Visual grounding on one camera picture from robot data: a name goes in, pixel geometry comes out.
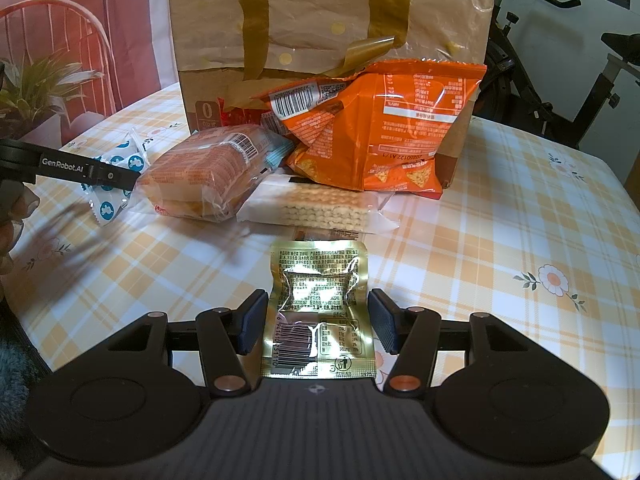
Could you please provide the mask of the person's left hand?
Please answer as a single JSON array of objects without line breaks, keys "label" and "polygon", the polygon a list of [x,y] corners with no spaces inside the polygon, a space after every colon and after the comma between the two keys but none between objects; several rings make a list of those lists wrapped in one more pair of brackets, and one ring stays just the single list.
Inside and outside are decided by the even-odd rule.
[{"label": "person's left hand", "polygon": [[40,198],[22,182],[1,182],[1,274],[13,268],[10,251],[20,238],[24,221],[40,204]]}]

